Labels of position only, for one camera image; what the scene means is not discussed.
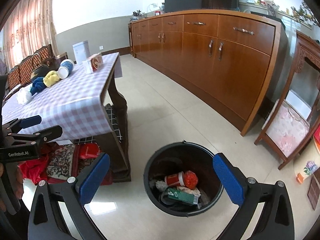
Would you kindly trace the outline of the left human hand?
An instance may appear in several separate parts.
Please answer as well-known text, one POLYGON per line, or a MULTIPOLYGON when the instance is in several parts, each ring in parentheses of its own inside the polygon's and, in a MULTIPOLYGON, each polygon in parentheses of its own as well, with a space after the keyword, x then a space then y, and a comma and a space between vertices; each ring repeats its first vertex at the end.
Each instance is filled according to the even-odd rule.
POLYGON ((1 165, 1 207, 15 215, 20 211, 19 198, 16 197, 18 163, 7 163, 1 165))

